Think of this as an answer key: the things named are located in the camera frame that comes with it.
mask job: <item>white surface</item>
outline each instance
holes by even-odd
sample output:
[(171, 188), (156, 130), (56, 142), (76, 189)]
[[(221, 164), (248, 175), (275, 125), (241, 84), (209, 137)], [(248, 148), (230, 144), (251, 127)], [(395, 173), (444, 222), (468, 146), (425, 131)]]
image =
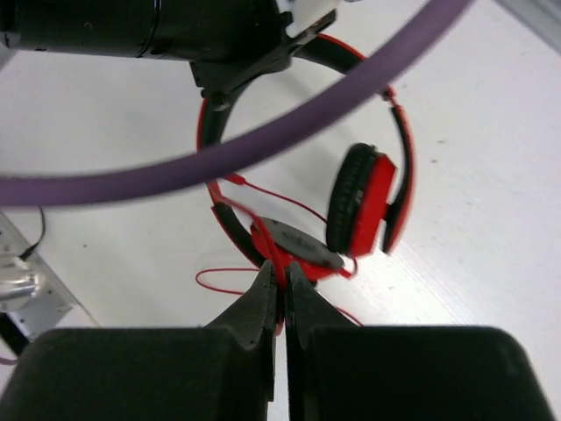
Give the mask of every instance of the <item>white surface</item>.
[[(417, 7), (413, 0), (344, 4), (330, 32), (372, 51)], [(415, 130), (419, 166), (402, 242), (391, 258), (377, 252), (363, 259), (352, 282), (321, 287), (369, 324), (506, 329), (526, 346), (558, 414), (560, 66), (561, 58), (502, 8), (477, 2), (394, 84)], [(300, 62), (268, 76), (244, 96), (230, 133), (289, 109), (335, 77)], [(19, 54), (0, 76), (0, 97), (3, 171), (131, 166), (195, 147), (199, 98), (184, 63)], [(344, 151), (359, 141), (400, 162), (392, 120), (376, 100), (247, 176), (324, 211)], [(323, 235), (295, 208), (248, 190), (235, 193), (261, 213)], [(247, 264), (208, 208), (206, 193), (193, 189), (50, 211), (41, 253), (102, 325), (203, 324), (232, 298), (198, 289), (195, 272)], [(26, 228), (29, 218), (14, 220)], [(250, 279), (212, 281), (247, 285)], [(282, 344), (278, 358), (271, 419), (286, 419)]]

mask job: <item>headphone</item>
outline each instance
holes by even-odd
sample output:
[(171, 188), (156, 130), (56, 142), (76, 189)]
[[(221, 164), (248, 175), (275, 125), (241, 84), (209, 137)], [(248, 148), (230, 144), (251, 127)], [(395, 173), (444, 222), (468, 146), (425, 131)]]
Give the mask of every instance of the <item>headphone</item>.
[[(349, 73), (365, 58), (352, 47), (324, 34), (302, 46), (295, 52), (295, 57), (321, 64), (342, 74)], [(248, 86), (246, 84), (231, 94), (230, 107), (227, 109), (220, 107), (220, 104), (213, 104), (212, 99), (203, 101), (197, 131), (197, 150), (220, 143), (232, 108)], [(256, 267), (260, 268), (265, 260), (272, 257), (270, 236), (278, 249), (278, 254), (275, 251), (274, 257), (280, 257), (283, 267), (288, 266), (291, 261), (297, 261), (312, 282), (330, 275), (351, 278), (357, 271), (356, 259), (372, 252), (382, 220), (386, 222), (386, 227), (381, 249), (384, 253), (392, 251), (404, 229), (415, 185), (413, 140), (405, 111), (394, 97), (391, 87), (387, 87), (382, 93), (382, 98), (391, 105), (390, 111), (399, 130), (404, 152), (401, 185), (391, 203), (387, 201), (396, 166), (375, 146), (365, 143), (351, 146), (344, 157), (331, 192), (327, 218), (292, 199), (250, 184), (241, 175), (234, 174), (225, 178), (229, 182), (247, 185), (313, 212), (326, 224), (325, 244), (293, 226), (271, 218), (260, 218), (263, 222), (259, 224), (261, 229), (256, 226), (254, 219), (248, 232), (234, 213), (232, 201), (224, 200), (218, 183), (207, 183), (213, 202), (212, 210), (218, 223)], [(340, 255), (353, 259), (355, 268), (352, 272), (344, 268)]]

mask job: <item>ear cup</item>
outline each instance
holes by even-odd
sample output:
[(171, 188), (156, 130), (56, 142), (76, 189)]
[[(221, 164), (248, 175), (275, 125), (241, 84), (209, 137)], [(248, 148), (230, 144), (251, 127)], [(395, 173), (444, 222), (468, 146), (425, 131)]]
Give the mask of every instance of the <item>ear cup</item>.
[(374, 146), (358, 143), (351, 146), (341, 164), (331, 191), (325, 229), (325, 241), (332, 252), (349, 253), (361, 199), (377, 156)]

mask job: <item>purple cable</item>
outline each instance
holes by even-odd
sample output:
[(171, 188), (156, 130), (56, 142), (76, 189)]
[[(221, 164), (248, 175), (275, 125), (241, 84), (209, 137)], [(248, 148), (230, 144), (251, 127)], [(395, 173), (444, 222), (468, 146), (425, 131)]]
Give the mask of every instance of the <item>purple cable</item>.
[(288, 114), (222, 145), (149, 167), (98, 175), (0, 177), (0, 206), (116, 202), (195, 186), (271, 158), (338, 121), (415, 62), (472, 0), (430, 0), (386, 45)]
[(0, 357), (0, 366), (15, 366), (18, 364), (18, 360), (10, 360), (9, 358)]

